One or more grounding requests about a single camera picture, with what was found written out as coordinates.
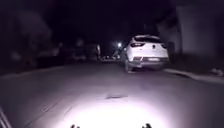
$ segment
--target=sidewalk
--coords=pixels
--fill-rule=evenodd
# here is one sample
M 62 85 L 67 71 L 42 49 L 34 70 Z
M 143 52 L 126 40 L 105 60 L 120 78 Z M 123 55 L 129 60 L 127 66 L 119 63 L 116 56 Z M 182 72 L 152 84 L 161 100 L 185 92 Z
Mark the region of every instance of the sidewalk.
M 178 64 L 173 64 L 164 69 L 165 72 L 183 75 L 194 80 L 218 83 L 224 85 L 224 77 L 218 76 L 212 72 L 212 69 L 219 68 L 223 71 L 222 66 L 217 66 L 222 64 L 212 65 L 211 63 L 193 63 L 193 62 L 181 62 Z

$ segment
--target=parked car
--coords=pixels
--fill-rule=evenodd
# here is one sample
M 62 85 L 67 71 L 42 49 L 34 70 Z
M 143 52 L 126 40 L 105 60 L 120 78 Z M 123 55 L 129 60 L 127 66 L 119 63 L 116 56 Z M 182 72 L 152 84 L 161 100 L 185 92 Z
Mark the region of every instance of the parked car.
M 126 71 L 132 71 L 134 67 L 162 68 L 169 62 L 168 50 L 156 36 L 133 37 L 122 54 Z

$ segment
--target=sky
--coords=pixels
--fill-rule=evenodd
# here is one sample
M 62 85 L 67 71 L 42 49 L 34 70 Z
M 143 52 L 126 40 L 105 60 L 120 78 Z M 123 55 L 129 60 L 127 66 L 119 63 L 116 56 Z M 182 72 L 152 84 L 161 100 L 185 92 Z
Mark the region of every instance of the sky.
M 108 44 L 153 28 L 169 9 L 168 0 L 55 0 L 48 23 L 56 40 Z

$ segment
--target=car taillight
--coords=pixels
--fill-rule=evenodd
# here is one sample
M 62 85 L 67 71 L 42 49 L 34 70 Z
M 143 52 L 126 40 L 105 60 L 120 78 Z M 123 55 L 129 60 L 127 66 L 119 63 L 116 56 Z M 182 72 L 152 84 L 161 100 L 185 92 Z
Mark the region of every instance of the car taillight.
M 165 44 L 161 44 L 161 46 L 165 49 L 167 49 L 167 46 Z
M 135 57 L 133 58 L 133 60 L 141 60 L 141 59 L 142 59 L 141 56 L 135 56 Z
M 132 43 L 131 47 L 142 47 L 144 45 L 145 45 L 145 43 Z

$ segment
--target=road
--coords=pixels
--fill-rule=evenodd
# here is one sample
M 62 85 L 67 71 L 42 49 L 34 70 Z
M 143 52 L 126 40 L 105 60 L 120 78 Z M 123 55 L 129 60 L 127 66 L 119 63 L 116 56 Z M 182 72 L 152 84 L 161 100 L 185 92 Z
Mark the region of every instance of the road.
M 0 80 L 14 128 L 224 126 L 224 86 L 163 71 L 127 74 L 116 64 L 80 64 Z

